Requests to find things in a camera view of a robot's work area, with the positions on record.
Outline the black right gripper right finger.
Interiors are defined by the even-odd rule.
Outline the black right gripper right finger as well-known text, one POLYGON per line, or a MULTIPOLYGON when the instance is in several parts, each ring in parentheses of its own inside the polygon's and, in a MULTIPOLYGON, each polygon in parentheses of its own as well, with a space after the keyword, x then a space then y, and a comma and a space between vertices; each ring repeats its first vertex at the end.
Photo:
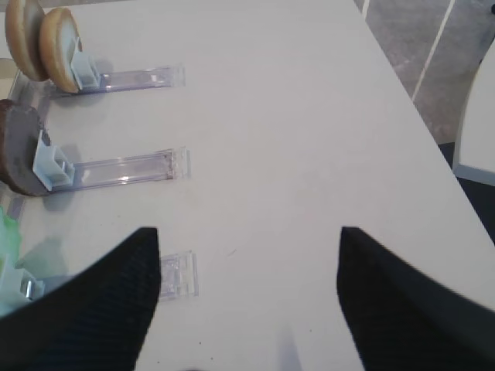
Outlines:
POLYGON ((366 370, 494 368, 494 312, 360 228, 341 230, 336 291, 366 370))

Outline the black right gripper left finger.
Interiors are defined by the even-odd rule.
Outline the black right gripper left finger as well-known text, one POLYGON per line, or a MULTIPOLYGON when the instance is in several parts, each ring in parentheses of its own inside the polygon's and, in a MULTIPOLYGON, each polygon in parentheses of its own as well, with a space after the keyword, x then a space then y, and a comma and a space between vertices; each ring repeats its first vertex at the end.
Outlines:
POLYGON ((159 236, 142 227, 85 271, 1 319, 3 370, 133 370, 161 290, 159 236))

